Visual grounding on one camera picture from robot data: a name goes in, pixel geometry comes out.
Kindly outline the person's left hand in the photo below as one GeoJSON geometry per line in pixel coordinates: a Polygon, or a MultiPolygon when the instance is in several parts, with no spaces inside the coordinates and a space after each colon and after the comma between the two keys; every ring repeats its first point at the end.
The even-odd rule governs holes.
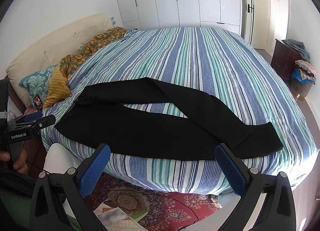
{"type": "MultiPolygon", "coordinates": [[[[21,149],[19,157],[16,161],[14,161],[13,169],[17,172],[27,175],[28,173],[28,166],[26,164],[27,153],[24,149],[21,149]]],[[[7,163],[10,161],[10,154],[6,151],[0,151],[0,160],[1,162],[7,163]]]]}

